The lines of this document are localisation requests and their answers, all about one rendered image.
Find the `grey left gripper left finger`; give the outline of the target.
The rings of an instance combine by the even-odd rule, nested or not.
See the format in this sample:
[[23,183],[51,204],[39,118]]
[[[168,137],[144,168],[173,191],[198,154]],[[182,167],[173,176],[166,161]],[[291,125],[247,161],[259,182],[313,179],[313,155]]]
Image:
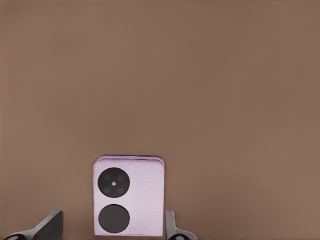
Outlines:
[[34,228],[13,233],[3,240],[61,240],[64,231],[64,213],[55,210]]

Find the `lilac flip phone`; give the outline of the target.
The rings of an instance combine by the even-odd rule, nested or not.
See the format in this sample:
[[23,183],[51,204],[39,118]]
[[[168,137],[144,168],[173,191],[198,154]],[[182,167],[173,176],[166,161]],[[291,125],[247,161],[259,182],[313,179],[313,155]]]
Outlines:
[[96,236],[163,236],[164,199],[159,156],[103,155],[93,165]]

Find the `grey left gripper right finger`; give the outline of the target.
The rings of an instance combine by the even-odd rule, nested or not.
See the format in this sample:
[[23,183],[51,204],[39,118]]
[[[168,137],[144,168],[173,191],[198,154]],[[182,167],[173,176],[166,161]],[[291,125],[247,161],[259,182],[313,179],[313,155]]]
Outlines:
[[165,237],[167,240],[198,240],[194,233],[176,226],[173,210],[165,210]]

